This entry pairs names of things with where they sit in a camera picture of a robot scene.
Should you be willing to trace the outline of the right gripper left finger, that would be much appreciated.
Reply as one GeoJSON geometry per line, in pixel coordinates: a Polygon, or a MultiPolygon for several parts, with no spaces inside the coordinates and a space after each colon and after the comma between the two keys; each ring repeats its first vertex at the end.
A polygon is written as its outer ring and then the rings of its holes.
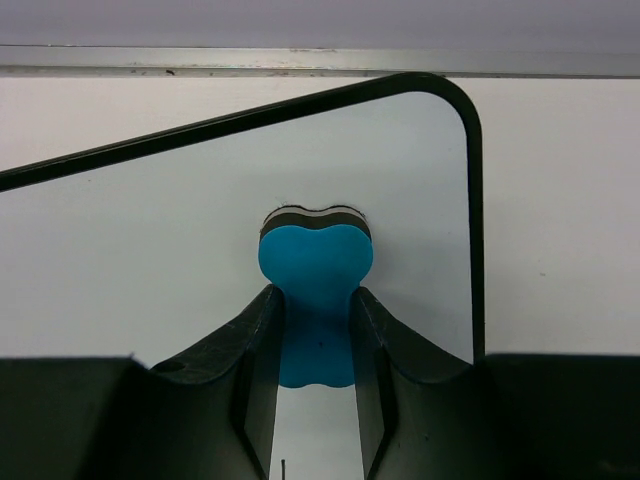
{"type": "Polygon", "coordinates": [[[265,479],[284,299],[265,287],[233,320],[152,368],[130,357],[5,358],[5,479],[265,479]]]}

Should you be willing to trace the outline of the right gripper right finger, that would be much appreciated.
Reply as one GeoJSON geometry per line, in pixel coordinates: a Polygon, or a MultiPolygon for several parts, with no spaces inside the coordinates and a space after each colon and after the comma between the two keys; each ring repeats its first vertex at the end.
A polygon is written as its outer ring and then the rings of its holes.
{"type": "Polygon", "coordinates": [[[353,295],[369,479],[635,479],[635,356],[492,354],[466,363],[353,295]]]}

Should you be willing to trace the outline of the white whiteboard black frame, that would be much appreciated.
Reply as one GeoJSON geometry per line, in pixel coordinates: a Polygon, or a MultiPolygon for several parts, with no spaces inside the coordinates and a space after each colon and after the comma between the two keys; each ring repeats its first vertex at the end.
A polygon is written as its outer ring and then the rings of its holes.
{"type": "Polygon", "coordinates": [[[258,263],[269,213],[347,205],[373,239],[357,290],[471,364],[485,352],[482,187],[475,105],[420,73],[10,170],[1,338],[41,341],[30,358],[152,368],[274,286],[258,263]]]}

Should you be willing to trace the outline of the blue bone-shaped eraser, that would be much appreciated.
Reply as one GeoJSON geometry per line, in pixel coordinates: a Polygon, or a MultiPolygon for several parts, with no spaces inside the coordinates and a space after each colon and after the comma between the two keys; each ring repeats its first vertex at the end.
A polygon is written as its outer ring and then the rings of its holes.
{"type": "Polygon", "coordinates": [[[368,222],[351,206],[288,205],[266,216],[258,263],[284,296],[281,386],[354,384],[350,302],[373,258],[368,222]]]}

